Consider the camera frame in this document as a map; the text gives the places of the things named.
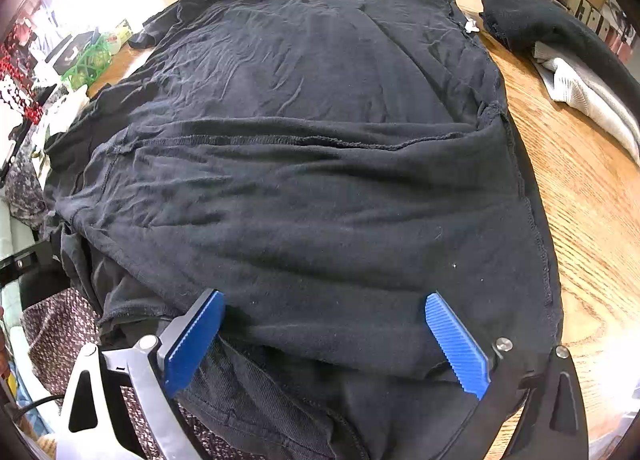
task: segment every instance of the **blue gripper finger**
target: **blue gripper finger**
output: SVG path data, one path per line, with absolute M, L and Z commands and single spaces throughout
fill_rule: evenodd
M 176 317 L 162 332 L 158 366 L 164 370 L 164 391 L 173 397 L 185 389 L 225 315 L 225 296 L 207 289 L 183 316 Z

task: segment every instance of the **wood grain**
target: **wood grain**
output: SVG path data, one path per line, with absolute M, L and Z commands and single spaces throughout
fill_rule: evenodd
M 481 0 L 456 1 L 465 12 L 482 11 Z M 538 179 L 558 256 L 562 341 L 595 440 L 615 429 L 640 378 L 640 170 L 587 117 L 551 101 L 527 60 L 484 32 L 481 39 L 502 71 Z M 130 74 L 150 52 L 123 48 L 98 82 Z M 504 424 L 487 458 L 500 458 L 516 423 L 517 416 Z

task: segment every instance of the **patterned fabric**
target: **patterned fabric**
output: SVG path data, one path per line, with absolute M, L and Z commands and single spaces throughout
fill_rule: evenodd
M 85 343 L 98 343 L 96 320 L 94 310 L 75 289 L 66 289 L 23 312 L 22 327 L 30 345 L 33 373 L 49 392 L 65 393 L 80 348 Z M 133 389 L 123 388 L 122 395 L 146 457 L 162 460 Z M 264 460 L 234 449 L 184 408 L 180 411 L 214 460 Z
M 15 161 L 9 167 L 4 183 L 4 199 L 11 216 L 37 231 L 42 224 L 46 207 L 31 161 L 31 136 L 36 129 L 36 125 L 30 128 L 16 153 Z

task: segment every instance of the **black metal bracket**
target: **black metal bracket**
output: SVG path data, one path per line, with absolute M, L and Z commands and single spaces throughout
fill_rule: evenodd
M 38 265 L 46 265 L 54 259 L 51 244 L 42 240 L 0 260 L 0 289 Z
M 527 372 L 516 349 L 498 352 L 491 383 L 439 460 L 484 458 L 513 410 L 518 390 L 528 396 L 503 460 L 587 460 L 584 403 L 569 350 L 555 347 L 543 373 Z

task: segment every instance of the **white cloth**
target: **white cloth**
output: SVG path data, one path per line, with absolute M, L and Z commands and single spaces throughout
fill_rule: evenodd
M 51 169 L 49 156 L 44 153 L 44 145 L 47 138 L 54 133 L 66 132 L 71 123 L 76 119 L 82 109 L 89 103 L 86 96 L 87 85 L 82 85 L 75 92 L 63 95 L 55 103 L 50 106 L 47 112 L 42 116 L 38 124 L 38 130 L 33 134 L 31 143 L 33 149 L 38 150 L 38 156 L 32 157 L 33 167 L 36 170 L 38 182 L 44 190 L 44 185 Z
M 638 121 L 604 81 L 577 56 L 541 42 L 534 47 L 533 59 L 551 99 L 589 116 L 640 166 Z

